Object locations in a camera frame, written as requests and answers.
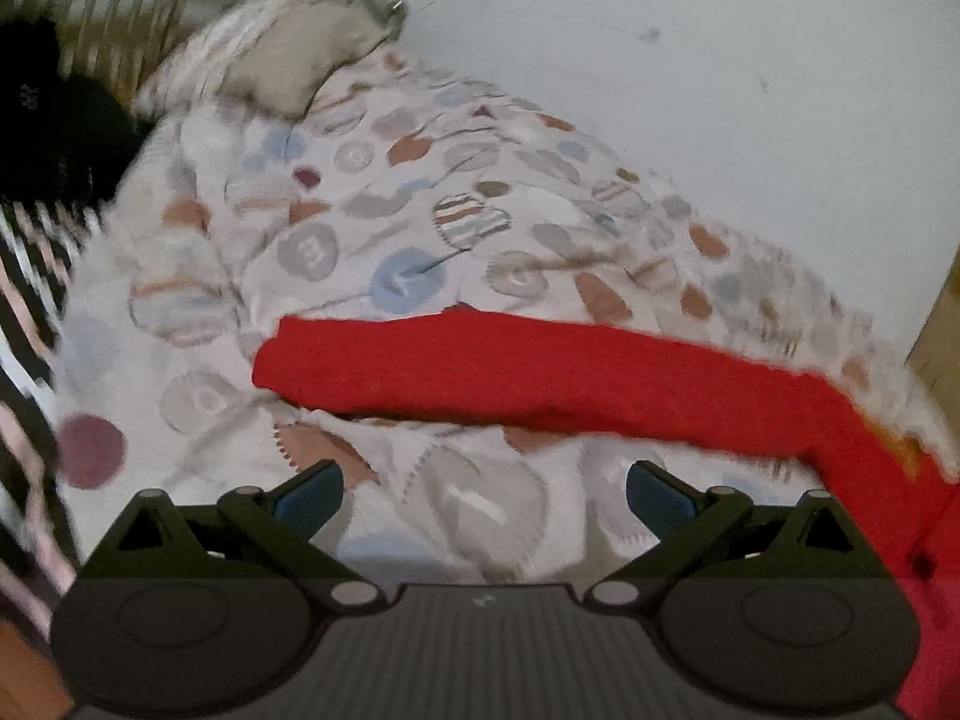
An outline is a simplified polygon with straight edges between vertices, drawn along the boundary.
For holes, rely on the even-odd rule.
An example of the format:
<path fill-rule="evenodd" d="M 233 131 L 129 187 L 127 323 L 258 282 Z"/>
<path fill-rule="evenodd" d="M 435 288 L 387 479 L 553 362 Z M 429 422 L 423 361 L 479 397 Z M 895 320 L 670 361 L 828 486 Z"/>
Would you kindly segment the patterned white duvet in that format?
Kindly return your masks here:
<path fill-rule="evenodd" d="M 210 504 L 332 460 L 321 550 L 405 582 L 596 582 L 654 544 L 631 463 L 791 504 L 788 460 L 512 427 L 340 419 L 252 385 L 283 317 L 480 309 L 706 343 L 839 383 L 947 478 L 957 442 L 918 379 L 786 250 L 700 215 L 573 125 L 379 49 L 304 121 L 199 101 L 165 112 L 68 291 L 62 496 L 91 553 L 140 489 Z"/>

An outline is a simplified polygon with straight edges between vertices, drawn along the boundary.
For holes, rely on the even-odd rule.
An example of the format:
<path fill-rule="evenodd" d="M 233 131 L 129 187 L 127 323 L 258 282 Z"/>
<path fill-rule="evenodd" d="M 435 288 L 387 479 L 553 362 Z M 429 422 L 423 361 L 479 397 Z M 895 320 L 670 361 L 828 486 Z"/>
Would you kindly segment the black white striped bedsheet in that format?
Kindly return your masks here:
<path fill-rule="evenodd" d="M 88 236 L 63 211 L 2 208 L 2 617 L 39 645 L 78 567 L 57 483 L 53 353 Z"/>

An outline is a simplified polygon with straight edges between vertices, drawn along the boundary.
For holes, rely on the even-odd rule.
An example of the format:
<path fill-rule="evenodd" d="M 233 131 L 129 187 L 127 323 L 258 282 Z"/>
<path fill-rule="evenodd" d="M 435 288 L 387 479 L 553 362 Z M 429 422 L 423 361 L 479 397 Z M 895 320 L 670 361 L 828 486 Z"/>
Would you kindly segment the red long-sleeve dress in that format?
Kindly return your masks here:
<path fill-rule="evenodd" d="M 898 696 L 958 713 L 958 488 L 921 442 L 825 377 L 621 328 L 449 309 L 388 322 L 286 317 L 252 382 L 337 416 L 619 434 L 795 458 L 822 479 L 900 580 L 921 622 Z"/>

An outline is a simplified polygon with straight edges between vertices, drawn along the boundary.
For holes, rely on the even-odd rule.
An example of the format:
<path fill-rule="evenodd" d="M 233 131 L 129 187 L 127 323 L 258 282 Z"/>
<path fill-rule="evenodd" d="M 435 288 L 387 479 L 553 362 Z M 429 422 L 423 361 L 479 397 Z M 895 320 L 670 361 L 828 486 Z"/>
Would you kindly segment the beige patterned pillow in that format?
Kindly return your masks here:
<path fill-rule="evenodd" d="M 167 54 L 133 99 L 140 117 L 213 99 L 282 119 L 308 110 L 320 85 L 391 37 L 364 5 L 342 0 L 245 0 Z"/>

